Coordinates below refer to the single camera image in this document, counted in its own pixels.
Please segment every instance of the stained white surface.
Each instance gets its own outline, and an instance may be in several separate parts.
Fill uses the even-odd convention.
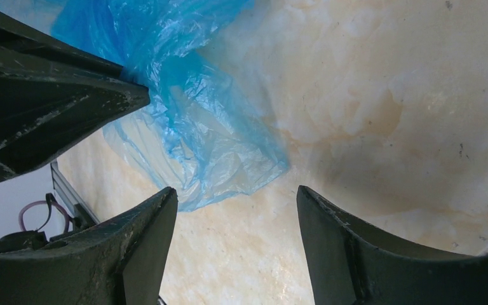
[[[284,139],[292,169],[178,215],[170,304],[311,304],[299,184],[403,238],[488,252],[488,1],[257,0],[202,53]],[[156,192],[100,133],[59,162],[102,219]]]

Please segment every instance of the dark plastic part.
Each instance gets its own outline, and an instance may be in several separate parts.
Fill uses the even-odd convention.
[[[121,70],[0,13],[0,181],[147,105],[147,88]]]
[[[12,233],[0,239],[0,254],[19,250],[38,250],[48,244],[46,233],[25,231]]]
[[[308,187],[299,188],[297,204],[315,304],[488,304],[488,255],[404,240]]]
[[[85,230],[96,225],[90,213],[79,203],[74,205],[74,215],[75,217],[72,220],[73,230]]]
[[[0,254],[0,304],[156,304],[176,216],[166,188],[40,250]]]

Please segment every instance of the cable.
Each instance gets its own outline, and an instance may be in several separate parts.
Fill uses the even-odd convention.
[[[58,204],[57,200],[55,199],[55,197],[51,193],[46,194],[46,201],[40,200],[40,201],[35,201],[32,203],[29,203],[20,211],[20,213],[18,215],[18,221],[20,223],[20,229],[22,231],[27,230],[25,228],[25,222],[24,222],[25,212],[28,209],[30,209],[36,205],[49,205],[50,206],[50,212],[48,213],[48,218],[47,218],[46,222],[41,227],[36,229],[35,231],[42,229],[42,227],[44,227],[48,223],[48,221],[50,220],[50,217],[51,217],[51,206],[54,206],[64,217],[64,233],[68,232],[68,229],[70,227],[70,222],[72,221],[72,217],[70,217],[70,215],[68,215],[65,208],[62,207],[62,205]]]

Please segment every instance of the blue plastic bag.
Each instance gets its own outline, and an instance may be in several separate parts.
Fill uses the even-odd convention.
[[[104,127],[109,145],[158,187],[172,186],[181,211],[252,194],[288,168],[230,76],[194,50],[249,0],[69,0],[52,35],[124,65],[149,87],[151,104]]]
[[[67,0],[0,0],[0,12],[50,35]]]

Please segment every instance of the white wall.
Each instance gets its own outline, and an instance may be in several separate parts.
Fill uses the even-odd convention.
[[[0,238],[19,232],[18,214],[20,210],[33,201],[45,200],[46,193],[55,194],[49,165],[0,183]],[[51,219],[42,229],[47,238],[58,235],[64,230],[63,217],[57,209],[52,209]],[[25,227],[28,230],[36,229],[46,221],[47,216],[47,205],[32,207],[24,215]]]

